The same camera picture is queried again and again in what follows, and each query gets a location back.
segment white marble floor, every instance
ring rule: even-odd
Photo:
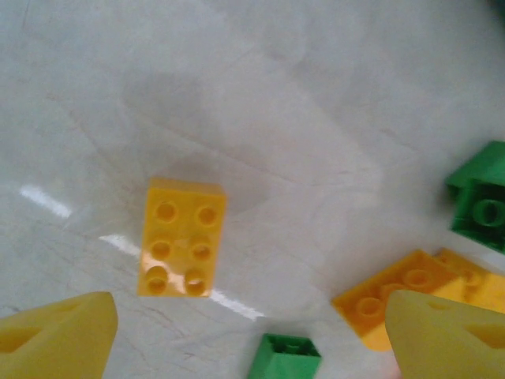
[[[331,308],[447,230],[444,177],[505,138],[484,0],[3,0],[0,316],[107,290],[105,378],[243,378],[263,332],[318,379],[398,378]],[[230,197],[209,299],[139,298],[148,178]]]

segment lego brick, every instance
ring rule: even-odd
[[[470,180],[458,197],[451,230],[505,253],[505,186]]]
[[[427,253],[416,250],[394,265],[332,300],[333,307],[375,351],[391,344],[384,326],[386,303],[392,291],[410,289],[462,301],[465,283]]]
[[[505,142],[491,141],[475,156],[460,166],[445,181],[449,194],[456,199],[471,179],[487,176],[493,182],[505,182]]]
[[[505,313],[505,276],[489,272],[449,249],[441,249],[435,259],[465,279],[464,302]]]
[[[311,379],[320,362],[310,339],[264,334],[247,379]]]
[[[137,294],[209,296],[225,208],[219,185],[152,178]]]

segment green lego brick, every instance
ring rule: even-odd
[[[310,339],[264,334],[247,379],[312,379],[320,362]]]
[[[472,179],[505,183],[505,142],[491,141],[445,181],[449,194],[456,199]]]
[[[471,180],[459,195],[451,229],[505,253],[505,185]]]

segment orange lego brick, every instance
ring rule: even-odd
[[[225,211],[220,185],[152,178],[137,294],[209,296]]]
[[[447,270],[427,253],[416,250],[394,265],[332,300],[333,307],[375,351],[391,349],[384,320],[389,295],[411,290],[462,301],[465,288],[461,276]]]
[[[465,279],[464,302],[505,313],[505,276],[489,272],[449,249],[441,249],[435,259]]]

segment translucent yellow piece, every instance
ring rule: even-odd
[[[118,330],[108,292],[69,298],[0,320],[2,379],[100,379]]]
[[[391,294],[386,329],[403,379],[504,379],[505,315],[412,291]]]

